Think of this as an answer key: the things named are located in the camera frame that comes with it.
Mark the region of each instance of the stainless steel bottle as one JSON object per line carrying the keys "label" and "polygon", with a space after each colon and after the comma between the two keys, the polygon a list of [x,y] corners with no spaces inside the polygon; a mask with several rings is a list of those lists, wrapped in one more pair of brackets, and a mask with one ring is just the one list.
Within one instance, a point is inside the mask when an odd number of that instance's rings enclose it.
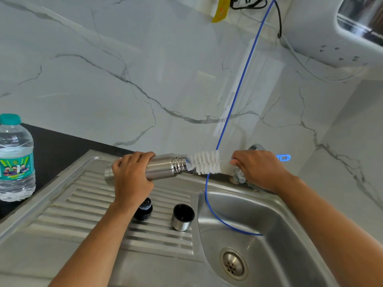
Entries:
{"label": "stainless steel bottle", "polygon": [[[174,177],[181,172],[188,171],[186,155],[164,154],[152,157],[146,166],[145,175],[148,180],[156,180],[168,177]],[[105,169],[104,177],[108,185],[115,185],[115,176],[112,170],[112,164]]]}

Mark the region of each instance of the blue cable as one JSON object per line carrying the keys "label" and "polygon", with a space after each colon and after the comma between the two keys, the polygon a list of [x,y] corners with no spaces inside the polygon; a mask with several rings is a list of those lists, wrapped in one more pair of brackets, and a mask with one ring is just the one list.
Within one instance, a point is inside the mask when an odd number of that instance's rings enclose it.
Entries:
{"label": "blue cable", "polygon": [[[240,88],[241,88],[243,78],[245,77],[245,73],[246,73],[246,70],[247,70],[247,66],[249,65],[251,56],[253,55],[253,51],[254,51],[254,49],[255,49],[255,47],[256,47],[256,44],[257,44],[259,35],[260,35],[261,30],[262,30],[262,27],[263,27],[263,25],[264,25],[264,23],[265,23],[265,21],[266,21],[267,15],[269,14],[270,9],[271,9],[271,7],[273,6],[274,3],[275,3],[275,0],[271,0],[271,3],[270,3],[270,5],[269,5],[269,7],[267,8],[266,14],[265,14],[265,16],[264,16],[264,18],[263,18],[263,20],[262,20],[262,22],[261,22],[261,25],[260,25],[259,29],[258,29],[258,33],[257,33],[256,38],[255,38],[254,43],[253,43],[253,47],[251,48],[249,57],[247,58],[247,62],[246,62],[245,68],[244,68],[244,70],[243,70],[243,72],[242,72],[241,80],[239,81],[239,84],[238,84],[238,87],[237,87],[236,94],[235,94],[234,99],[233,99],[233,102],[232,102],[232,104],[231,104],[229,114],[227,115],[225,125],[223,126],[223,130],[222,130],[222,132],[221,132],[221,136],[219,137],[219,141],[218,141],[216,150],[218,150],[219,145],[221,144],[222,137],[223,137],[223,134],[225,133],[227,123],[229,122],[229,119],[230,119],[230,116],[231,116],[231,112],[233,111],[234,104],[235,104],[235,102],[236,102],[236,100],[237,100],[237,96],[238,96],[239,90],[240,90]],[[214,212],[213,209],[211,208],[210,203],[209,203],[209,200],[208,200],[208,182],[209,182],[209,176],[210,176],[210,174],[208,174],[208,176],[206,177],[206,184],[205,184],[205,200],[206,200],[206,204],[208,205],[208,208],[209,208],[209,210],[211,211],[211,213],[212,213],[212,214],[213,214],[213,215],[214,215],[220,222],[222,222],[225,226],[231,228],[231,229],[234,230],[234,231],[238,231],[238,232],[240,232],[240,233],[247,234],[247,235],[263,236],[263,235],[260,234],[260,233],[252,233],[252,232],[249,232],[249,231],[243,231],[243,230],[240,230],[240,229],[238,229],[238,228],[232,227],[231,225],[225,223],[222,219],[220,219],[220,218],[215,214],[215,212]]]}

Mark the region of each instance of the white marble wall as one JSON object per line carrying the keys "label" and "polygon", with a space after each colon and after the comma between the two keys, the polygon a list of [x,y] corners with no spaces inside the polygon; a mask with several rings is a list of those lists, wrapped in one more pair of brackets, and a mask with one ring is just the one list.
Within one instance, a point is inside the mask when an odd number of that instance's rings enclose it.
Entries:
{"label": "white marble wall", "polygon": [[362,81],[299,175],[383,243],[383,82]]}
{"label": "white marble wall", "polygon": [[[216,147],[255,37],[174,0],[0,0],[0,36],[0,112],[157,154]],[[261,143],[297,174],[359,82],[261,38],[221,156]]]}

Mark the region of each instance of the white appliance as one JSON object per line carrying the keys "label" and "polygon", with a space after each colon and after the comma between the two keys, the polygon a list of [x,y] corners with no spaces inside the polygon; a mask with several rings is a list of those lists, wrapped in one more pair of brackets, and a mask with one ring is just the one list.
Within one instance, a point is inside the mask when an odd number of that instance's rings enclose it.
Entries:
{"label": "white appliance", "polygon": [[383,0],[294,0],[283,33],[295,51],[333,67],[381,65]]}

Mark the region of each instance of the white bristles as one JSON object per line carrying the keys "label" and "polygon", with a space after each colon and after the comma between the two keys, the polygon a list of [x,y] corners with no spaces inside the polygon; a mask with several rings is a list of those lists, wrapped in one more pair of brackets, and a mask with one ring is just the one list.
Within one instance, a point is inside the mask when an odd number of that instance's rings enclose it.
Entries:
{"label": "white bristles", "polygon": [[191,169],[195,169],[198,175],[221,172],[218,150],[198,152],[193,155],[188,155],[188,158]]}

